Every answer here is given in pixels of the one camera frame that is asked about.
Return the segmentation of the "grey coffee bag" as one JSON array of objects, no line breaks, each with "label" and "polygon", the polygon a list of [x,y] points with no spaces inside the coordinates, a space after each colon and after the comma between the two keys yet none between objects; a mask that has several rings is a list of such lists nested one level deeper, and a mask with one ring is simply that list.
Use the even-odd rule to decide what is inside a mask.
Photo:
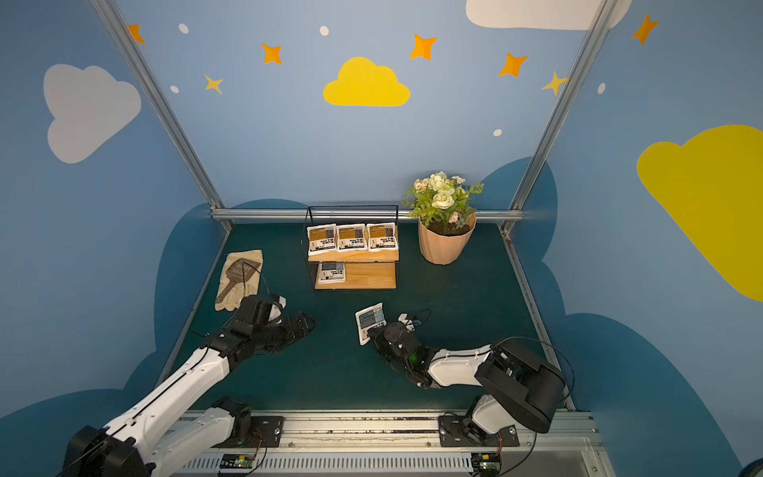
[{"label": "grey coffee bag", "polygon": [[387,325],[385,314],[383,314],[383,304],[381,303],[364,308],[358,311],[355,316],[361,346],[365,346],[371,341],[370,331],[372,329]]},{"label": "grey coffee bag", "polygon": [[316,281],[318,284],[344,283],[346,268],[343,262],[320,262]]}]

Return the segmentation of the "yellow coffee bag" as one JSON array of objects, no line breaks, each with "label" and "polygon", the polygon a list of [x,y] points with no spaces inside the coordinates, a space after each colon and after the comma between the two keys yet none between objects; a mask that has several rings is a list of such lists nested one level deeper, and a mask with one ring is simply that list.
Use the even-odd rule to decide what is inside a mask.
[{"label": "yellow coffee bag", "polygon": [[369,251],[398,250],[397,225],[395,223],[367,224]]},{"label": "yellow coffee bag", "polygon": [[336,228],[337,251],[353,252],[369,248],[365,224],[340,225]]},{"label": "yellow coffee bag", "polygon": [[318,256],[327,252],[337,252],[336,224],[311,226],[306,229],[308,256]]}]

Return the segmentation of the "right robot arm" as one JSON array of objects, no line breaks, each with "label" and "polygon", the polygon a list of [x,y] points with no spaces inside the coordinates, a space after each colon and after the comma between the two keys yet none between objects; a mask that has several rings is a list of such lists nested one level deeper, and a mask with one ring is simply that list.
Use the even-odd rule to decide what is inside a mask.
[{"label": "right robot arm", "polygon": [[522,425],[536,433],[550,431],[564,399],[564,375],[558,367],[528,349],[519,337],[471,350],[434,349],[422,345],[411,325],[385,321],[360,333],[380,356],[421,389],[479,387],[477,397],[458,423],[445,433],[486,445],[503,429]]}]

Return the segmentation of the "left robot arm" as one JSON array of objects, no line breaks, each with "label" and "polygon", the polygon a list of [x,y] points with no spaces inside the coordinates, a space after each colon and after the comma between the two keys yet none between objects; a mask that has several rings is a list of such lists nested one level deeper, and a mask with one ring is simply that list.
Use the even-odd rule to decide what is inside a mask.
[{"label": "left robot arm", "polygon": [[206,450],[263,447],[249,405],[223,397],[192,423],[170,428],[202,395],[258,354],[276,354],[316,326],[303,312],[288,316],[272,294],[242,300],[238,311],[171,376],[101,429],[87,425],[70,440],[63,476],[170,476]]}]

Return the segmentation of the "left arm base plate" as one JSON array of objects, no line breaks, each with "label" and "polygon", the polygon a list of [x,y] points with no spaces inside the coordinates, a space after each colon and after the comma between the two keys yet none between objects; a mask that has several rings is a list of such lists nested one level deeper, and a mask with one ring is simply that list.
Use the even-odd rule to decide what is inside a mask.
[{"label": "left arm base plate", "polygon": [[238,447],[279,447],[285,418],[281,415],[252,415],[244,420]]}]

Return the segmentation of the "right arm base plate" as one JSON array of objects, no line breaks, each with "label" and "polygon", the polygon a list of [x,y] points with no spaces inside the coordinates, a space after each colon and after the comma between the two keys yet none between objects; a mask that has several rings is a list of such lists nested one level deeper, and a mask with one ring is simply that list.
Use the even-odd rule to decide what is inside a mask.
[{"label": "right arm base plate", "polygon": [[463,415],[445,413],[437,417],[442,447],[519,447],[520,439],[514,425],[500,432],[488,433]]}]

